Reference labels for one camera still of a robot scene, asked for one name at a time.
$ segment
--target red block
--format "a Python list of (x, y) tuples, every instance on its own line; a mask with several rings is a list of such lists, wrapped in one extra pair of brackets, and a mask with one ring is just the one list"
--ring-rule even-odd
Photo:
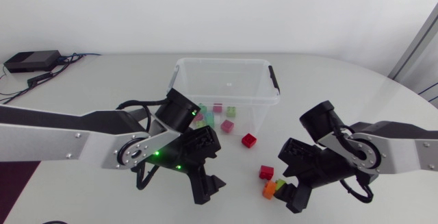
[(259, 172), (260, 179), (271, 180), (273, 175), (274, 175), (274, 168), (270, 166), (263, 166), (263, 165), (260, 167), (260, 172)]
[(234, 128), (234, 123), (229, 121), (229, 120), (225, 120), (221, 125), (220, 128), (226, 132), (226, 133), (230, 133), (231, 130)]
[(193, 118), (193, 122), (202, 121), (204, 119), (203, 114), (200, 112)]
[(222, 112), (222, 104), (221, 103), (215, 103), (213, 106), (213, 112)]
[(255, 145), (255, 142), (257, 142), (257, 139), (251, 134), (247, 134), (242, 138), (242, 144), (248, 148), (251, 148), (253, 145)]

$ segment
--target small toy block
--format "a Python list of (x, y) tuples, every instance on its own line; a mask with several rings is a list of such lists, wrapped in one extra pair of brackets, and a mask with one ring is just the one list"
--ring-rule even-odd
[(255, 145), (255, 142), (257, 142), (257, 139), (251, 134), (247, 134), (242, 138), (242, 144), (248, 148), (251, 148), (253, 145)]
[(221, 103), (215, 103), (213, 105), (213, 112), (221, 113), (222, 112), (222, 104)]
[(268, 181), (263, 188), (263, 196), (269, 200), (271, 200), (272, 196), (275, 193), (276, 184), (272, 181)]
[(196, 123), (196, 128), (201, 128), (207, 125), (207, 122), (205, 121), (197, 121)]
[(230, 133), (231, 130), (234, 128), (234, 123), (229, 121), (229, 120), (225, 120), (221, 125), (220, 128), (226, 132), (226, 133)]
[(227, 107), (227, 117), (235, 117), (235, 107)]
[(208, 111), (208, 112), (205, 112), (205, 118), (213, 118), (214, 117), (214, 114), (213, 114), (213, 112), (212, 111)]
[(282, 179), (278, 179), (275, 181), (275, 183), (276, 183), (275, 191), (278, 191), (283, 184), (286, 184), (286, 181), (284, 181)]
[(259, 171), (260, 179), (271, 180), (273, 175), (274, 175), (274, 168), (273, 167), (261, 165), (260, 171)]
[(204, 115), (201, 114), (200, 112), (193, 118), (193, 121), (202, 121), (204, 119)]
[(211, 111), (208, 111), (205, 113), (205, 121), (207, 122), (207, 125), (211, 126), (211, 128), (214, 128), (214, 114)]
[(206, 113), (206, 111), (207, 111), (207, 107), (205, 107), (202, 103), (200, 103), (200, 104), (198, 105), (198, 107), (201, 109), (201, 110), (200, 110), (201, 113), (203, 113), (203, 114)]
[(207, 125), (209, 125), (211, 128), (214, 128), (214, 121), (207, 121)]

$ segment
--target clear plastic bin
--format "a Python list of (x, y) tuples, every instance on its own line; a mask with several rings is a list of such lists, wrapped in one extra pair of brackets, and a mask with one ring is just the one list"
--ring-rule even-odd
[[(215, 103), (222, 112), (214, 113), (214, 129), (225, 119), (234, 123), (230, 134), (256, 135), (269, 107), (280, 101), (274, 71), (267, 60), (184, 58), (175, 66), (169, 89), (175, 88), (197, 105), (213, 111)], [(227, 107), (235, 107), (228, 117)]]

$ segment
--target white wall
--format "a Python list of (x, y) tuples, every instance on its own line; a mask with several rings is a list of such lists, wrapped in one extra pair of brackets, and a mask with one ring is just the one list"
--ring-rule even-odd
[(0, 62), (61, 53), (296, 52), (387, 75), (438, 0), (0, 0)]

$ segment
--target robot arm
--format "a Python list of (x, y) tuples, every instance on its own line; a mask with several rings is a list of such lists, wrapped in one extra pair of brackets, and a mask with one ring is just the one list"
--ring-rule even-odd
[[(151, 178), (143, 180), (144, 164), (150, 162), (155, 171), (162, 166), (186, 173), (195, 203), (203, 204), (225, 185), (204, 169), (205, 158), (215, 158), (220, 149), (216, 133), (189, 128), (200, 108), (176, 90), (159, 104), (153, 115), (145, 106), (83, 116), (0, 105), (0, 161), (83, 160), (104, 169), (131, 169), (140, 190)], [(139, 124), (145, 118), (146, 129)]]
[[(369, 203), (373, 198), (369, 185), (378, 175), (419, 169), (434, 171), (438, 166), (438, 131), (389, 121), (348, 127), (329, 101), (306, 112), (300, 122), (313, 141), (326, 148), (293, 138), (284, 144), (279, 158), (289, 166), (283, 175), (296, 176), (299, 183), (283, 185), (275, 197), (287, 202), (293, 213), (306, 208), (313, 188), (340, 181), (359, 201)], [(344, 181), (353, 175), (366, 196)]]

